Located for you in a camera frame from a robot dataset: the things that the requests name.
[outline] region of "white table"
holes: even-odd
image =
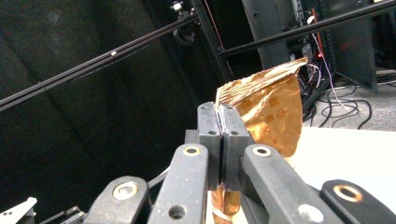
[[[290,164],[305,183],[355,183],[396,214],[396,132],[303,127]]]

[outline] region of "red wire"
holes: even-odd
[[[216,24],[215,24],[215,20],[213,19],[212,13],[210,12],[209,5],[207,4],[206,0],[204,0],[204,2],[205,2],[205,5],[206,5],[206,8],[207,8],[207,12],[209,13],[210,20],[212,20],[213,27],[215,28],[216,35],[218,36],[219,42],[220,42],[220,44],[221,44],[221,47],[224,48],[224,46],[223,46],[223,44],[222,44],[222,41],[221,41],[221,37],[220,37],[220,34],[219,34],[218,27],[217,27]]]

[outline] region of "crumpled foil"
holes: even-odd
[[[298,59],[229,82],[218,88],[215,105],[235,106],[256,143],[290,157],[297,148],[303,126],[297,74],[307,62],[307,58]],[[212,191],[215,223],[233,223],[233,215],[240,207],[239,198],[239,192],[227,192],[222,186]]]

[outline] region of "black curtain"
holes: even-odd
[[[148,34],[166,1],[0,1],[0,99]],[[222,85],[204,40],[171,35],[0,112],[0,211],[36,197],[36,220],[87,211],[112,179],[165,169],[196,106]]]

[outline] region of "black metal rod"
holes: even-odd
[[[232,49],[226,49],[219,53],[221,57],[228,57],[235,54],[239,54],[242,52],[246,52],[249,50],[260,48],[264,45],[270,43],[276,43],[280,41],[285,41],[289,39],[293,39],[297,36],[313,34],[315,32],[328,30],[334,26],[341,25],[343,23],[359,20],[363,18],[377,16],[386,12],[393,10],[396,7],[396,0],[388,0],[379,3],[372,4],[368,7],[362,7],[357,10],[350,11],[348,13],[344,13],[338,16],[331,17],[327,20],[319,21],[311,25],[304,26],[302,28],[298,28],[292,31],[288,31],[285,33],[281,33],[279,35],[273,35],[255,42],[248,43],[246,45],[242,45],[239,47],[235,47]]]
[[[8,96],[7,98],[0,101],[0,112],[8,109],[14,105],[18,105],[21,102],[24,102],[24,101],[40,94],[41,92],[47,91],[53,87],[56,87],[62,83],[65,83],[66,81],[68,81],[74,77],[79,77],[87,72],[97,69],[101,65],[103,65],[105,63],[109,63],[109,62],[121,57],[122,55],[126,55],[127,53],[130,53],[131,51],[146,45],[147,43],[151,42],[152,40],[157,39],[163,35],[167,35],[167,34],[171,33],[172,31],[176,30],[177,28],[182,27],[188,23],[194,22],[197,19],[198,19],[198,16],[196,14],[190,15],[183,20],[173,22],[173,23],[166,25],[163,28],[160,28],[152,33],[149,33],[147,35],[139,37],[134,41],[131,41],[125,45],[122,45],[116,49],[113,49],[107,53],[104,53],[94,59],[91,59],[85,63],[82,63],[82,64],[80,64],[70,70],[67,70],[55,77],[51,77],[47,80],[39,82],[38,84],[35,84],[34,86],[32,86],[28,89],[25,89],[23,91],[15,93],[11,96]]]
[[[214,24],[210,21],[202,0],[191,0],[191,2],[201,23],[200,29],[203,31],[203,38],[205,39],[206,47],[209,51],[209,57],[211,57],[213,65],[221,74],[219,82],[229,82],[233,79],[232,72],[225,60],[218,55],[220,44],[213,30]]]

